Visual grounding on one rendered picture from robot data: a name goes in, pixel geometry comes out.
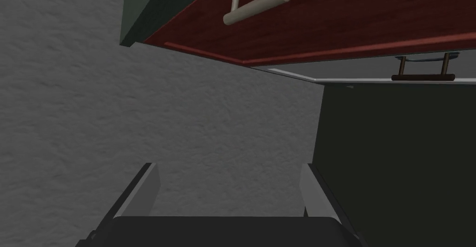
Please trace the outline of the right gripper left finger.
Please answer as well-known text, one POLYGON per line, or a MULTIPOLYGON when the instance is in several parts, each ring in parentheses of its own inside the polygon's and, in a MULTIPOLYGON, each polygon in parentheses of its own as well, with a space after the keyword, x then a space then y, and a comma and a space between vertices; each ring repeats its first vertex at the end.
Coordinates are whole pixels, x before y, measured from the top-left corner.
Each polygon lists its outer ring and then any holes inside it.
POLYGON ((115 217, 148 216, 160 189, 157 164, 146 163, 99 223, 105 226, 115 217))

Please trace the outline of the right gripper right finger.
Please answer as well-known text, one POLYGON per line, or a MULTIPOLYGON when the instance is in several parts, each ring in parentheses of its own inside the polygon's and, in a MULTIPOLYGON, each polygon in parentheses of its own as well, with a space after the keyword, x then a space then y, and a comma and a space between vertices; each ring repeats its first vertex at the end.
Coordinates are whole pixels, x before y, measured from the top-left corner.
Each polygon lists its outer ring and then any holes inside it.
POLYGON ((302 165, 299 187, 308 216, 332 217, 345 223, 345 214, 337 199, 313 164, 302 165))

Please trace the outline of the dark green cupboard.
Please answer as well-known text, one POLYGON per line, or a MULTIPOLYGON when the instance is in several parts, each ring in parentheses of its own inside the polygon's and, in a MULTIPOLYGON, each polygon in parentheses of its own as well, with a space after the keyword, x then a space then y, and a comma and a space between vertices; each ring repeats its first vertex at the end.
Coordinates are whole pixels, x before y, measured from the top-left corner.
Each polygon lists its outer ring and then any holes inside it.
MULTIPOLYGON (((120 45, 146 44, 194 1, 124 0, 120 45)), ((476 73, 476 48, 403 55, 447 52, 459 52, 476 73)), ((379 57, 395 67, 395 56, 379 57)), ((341 60, 356 71, 369 58, 341 60)), ((312 164, 363 244, 476 247, 476 79, 324 81, 312 164)))

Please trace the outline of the red-brown wooden cupboard door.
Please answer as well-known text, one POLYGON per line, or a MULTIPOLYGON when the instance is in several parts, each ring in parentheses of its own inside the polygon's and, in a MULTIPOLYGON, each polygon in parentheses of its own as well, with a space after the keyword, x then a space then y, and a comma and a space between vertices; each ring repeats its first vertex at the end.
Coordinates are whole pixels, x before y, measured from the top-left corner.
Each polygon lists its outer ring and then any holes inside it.
POLYGON ((145 41, 268 66, 476 48, 476 0, 290 0, 232 25, 231 0, 195 0, 145 41))

